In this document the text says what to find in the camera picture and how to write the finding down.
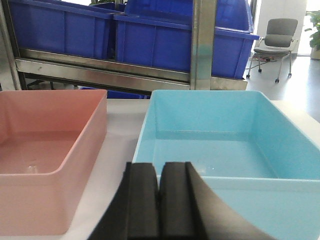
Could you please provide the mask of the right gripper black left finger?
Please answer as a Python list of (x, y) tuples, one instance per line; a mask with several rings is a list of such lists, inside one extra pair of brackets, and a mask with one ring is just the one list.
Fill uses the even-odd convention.
[(126, 163), (120, 185), (88, 239), (159, 239), (158, 182), (151, 163)]

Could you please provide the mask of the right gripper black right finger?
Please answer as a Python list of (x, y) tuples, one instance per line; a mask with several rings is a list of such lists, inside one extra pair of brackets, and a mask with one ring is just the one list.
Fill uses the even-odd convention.
[(160, 178), (162, 240), (271, 240), (228, 206), (190, 162), (166, 162)]

